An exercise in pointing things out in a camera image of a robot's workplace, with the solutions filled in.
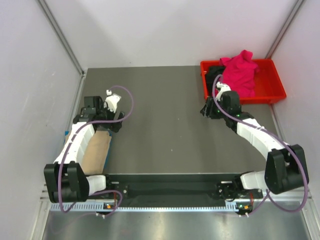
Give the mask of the beige t shirt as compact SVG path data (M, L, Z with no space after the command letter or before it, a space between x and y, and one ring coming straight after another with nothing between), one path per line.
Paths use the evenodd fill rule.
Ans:
M97 131L90 139L80 164L85 175L103 173L111 140L108 131Z

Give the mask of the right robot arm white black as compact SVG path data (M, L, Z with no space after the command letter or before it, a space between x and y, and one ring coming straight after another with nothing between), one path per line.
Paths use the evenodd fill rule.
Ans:
M223 119L228 128L247 140L266 160L265 170L241 174L233 185L233 192L245 198L253 189L281 194L309 183L304 149L289 145L267 131L248 112L242 110L235 91L226 91L220 99L209 96L200 113L210 119Z

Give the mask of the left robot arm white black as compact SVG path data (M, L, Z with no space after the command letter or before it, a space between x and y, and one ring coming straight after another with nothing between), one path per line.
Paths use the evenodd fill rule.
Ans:
M118 132L125 113L116 114L121 97L115 93L102 99L86 96L84 106L72 122L63 150L55 161L44 167L45 184L52 203L85 202L97 193L109 198L114 191L107 177L101 173L85 173L82 163L85 151L97 130Z

